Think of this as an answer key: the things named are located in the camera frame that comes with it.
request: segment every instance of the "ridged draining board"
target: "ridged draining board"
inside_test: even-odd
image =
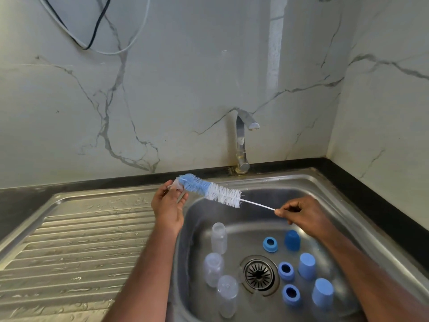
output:
[[[0,320],[101,321],[153,229],[157,188],[53,196],[0,244]]]

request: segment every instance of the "chrome faucet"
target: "chrome faucet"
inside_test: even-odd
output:
[[[244,146],[244,126],[247,127],[250,131],[259,129],[259,124],[255,121],[255,119],[250,115],[249,112],[246,112],[238,107],[234,108],[237,111],[237,174],[245,174],[250,168],[250,164],[247,161],[246,156],[246,148]]]

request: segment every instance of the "hand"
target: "hand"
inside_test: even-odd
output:
[[[185,193],[179,202],[181,192],[168,186],[173,184],[169,180],[155,192],[151,206],[155,213],[155,227],[171,230],[177,236],[183,226],[183,205],[185,204],[188,193]]]
[[[311,196],[289,200],[274,213],[286,218],[289,225],[295,223],[305,233],[317,239],[329,236],[336,230],[323,213],[319,202]]]

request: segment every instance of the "forearm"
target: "forearm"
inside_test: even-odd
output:
[[[370,322],[423,321],[426,308],[338,230],[321,241],[342,268]]]
[[[155,226],[104,322],[165,321],[176,235]]]

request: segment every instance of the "white cable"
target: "white cable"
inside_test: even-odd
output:
[[[52,10],[49,8],[49,6],[45,3],[44,0],[39,0],[40,3],[45,7],[46,11],[52,16],[52,18],[57,22],[58,25],[60,25],[60,27],[67,33],[69,34],[71,37],[74,38],[74,40],[82,47],[82,48],[86,48],[87,45],[85,43],[83,43],[82,41],[80,41],[76,36],[74,36],[58,19],[57,17],[54,15],[54,13],[52,12]],[[149,14],[149,7],[151,4],[151,0],[147,0],[146,3],[146,11],[145,11],[145,17],[143,18],[143,22],[142,25],[140,26],[138,32],[136,33],[136,35],[134,36],[134,38],[132,39],[132,41],[128,44],[128,46],[126,48],[123,48],[122,50],[119,50],[117,52],[112,52],[112,53],[108,53],[108,52],[101,52],[101,51],[97,51],[95,49],[93,49],[92,47],[90,48],[90,50],[93,50],[96,53],[100,53],[100,54],[104,54],[104,55],[118,55],[122,52],[125,52],[126,50],[129,50],[131,46],[134,45],[134,43],[137,40],[137,37],[140,35],[140,33],[142,32],[144,26],[146,25],[146,21],[147,21],[147,15]]]

